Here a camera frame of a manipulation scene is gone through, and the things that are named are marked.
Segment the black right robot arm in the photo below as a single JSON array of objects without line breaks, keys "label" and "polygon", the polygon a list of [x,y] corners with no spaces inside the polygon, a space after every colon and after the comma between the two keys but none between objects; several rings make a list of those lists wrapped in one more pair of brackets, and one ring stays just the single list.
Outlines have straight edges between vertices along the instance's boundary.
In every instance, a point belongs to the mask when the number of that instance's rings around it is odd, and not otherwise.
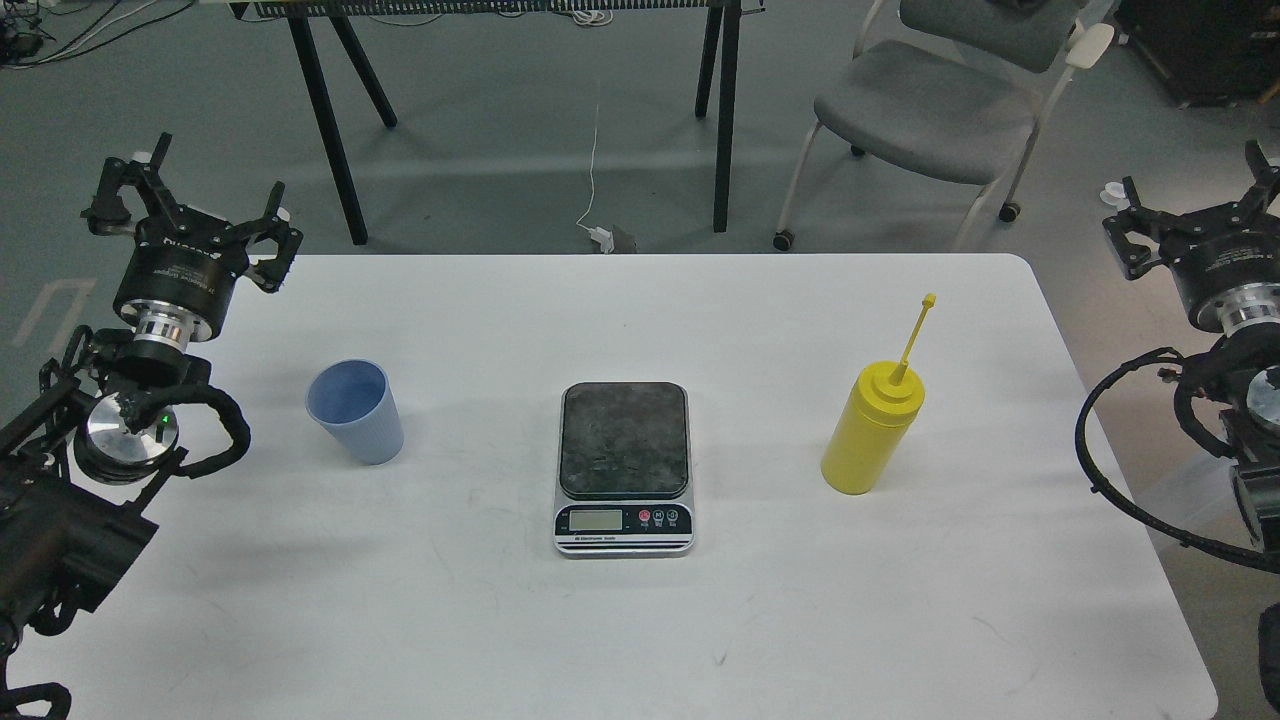
[{"label": "black right robot arm", "polygon": [[[1146,206],[1124,178],[1123,206],[1103,219],[1120,272],[1137,281],[1166,268],[1189,324],[1216,336],[1201,354],[1153,348],[1121,363],[1087,395],[1076,416],[1076,460],[1094,495],[1174,541],[1256,571],[1279,570],[1279,169],[1256,140],[1244,146],[1252,176],[1240,199],[1174,214]],[[1199,536],[1155,516],[1128,498],[1098,468],[1085,421],[1100,397],[1126,375],[1156,366],[1172,386],[1181,432],[1208,455],[1230,464],[1230,487],[1249,544]]]}]

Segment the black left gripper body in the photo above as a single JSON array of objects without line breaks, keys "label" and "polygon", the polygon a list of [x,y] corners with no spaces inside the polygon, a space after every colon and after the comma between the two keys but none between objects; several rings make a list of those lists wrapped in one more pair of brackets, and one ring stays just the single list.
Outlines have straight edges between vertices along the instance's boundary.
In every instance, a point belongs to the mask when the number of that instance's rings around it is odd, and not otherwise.
[{"label": "black left gripper body", "polygon": [[237,274],[223,261],[230,249],[215,247],[230,223],[219,217],[184,222],[188,234],[157,217],[134,227],[134,250],[113,300],[115,314],[136,325],[143,306],[157,304],[186,310],[195,319],[195,341],[216,338],[224,327]]}]

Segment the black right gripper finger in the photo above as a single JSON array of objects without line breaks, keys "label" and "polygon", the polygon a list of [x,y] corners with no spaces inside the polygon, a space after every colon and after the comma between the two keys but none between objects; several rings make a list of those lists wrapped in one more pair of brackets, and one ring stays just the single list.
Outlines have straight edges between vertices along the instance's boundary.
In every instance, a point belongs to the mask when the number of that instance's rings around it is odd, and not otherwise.
[{"label": "black right gripper finger", "polygon": [[1198,269],[1190,251],[1201,238],[1199,222],[1190,211],[1172,214],[1146,208],[1130,176],[1121,184],[1126,206],[1105,219],[1102,227],[1125,279],[1137,281],[1156,266],[1167,266],[1180,281],[1196,278]]},{"label": "black right gripper finger", "polygon": [[1233,204],[1231,225],[1239,229],[1277,233],[1277,217],[1270,211],[1279,192],[1279,169],[1265,156],[1257,140],[1244,145],[1245,164],[1253,177],[1252,186]]}]

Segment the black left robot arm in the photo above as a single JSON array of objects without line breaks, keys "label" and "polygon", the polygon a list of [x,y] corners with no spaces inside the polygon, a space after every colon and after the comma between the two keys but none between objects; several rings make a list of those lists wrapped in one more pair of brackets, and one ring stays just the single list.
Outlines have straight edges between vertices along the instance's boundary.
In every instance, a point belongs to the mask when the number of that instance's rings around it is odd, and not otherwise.
[{"label": "black left robot arm", "polygon": [[282,182],[241,223],[177,201],[160,176],[170,141],[108,158],[82,211],[92,233],[133,240],[113,300],[122,325],[74,328],[3,428],[4,659],[26,632],[59,635],[99,609],[155,537],[145,509],[169,479],[220,471],[251,446],[241,406],[188,347],[221,333],[239,279],[279,291],[303,236]]}]

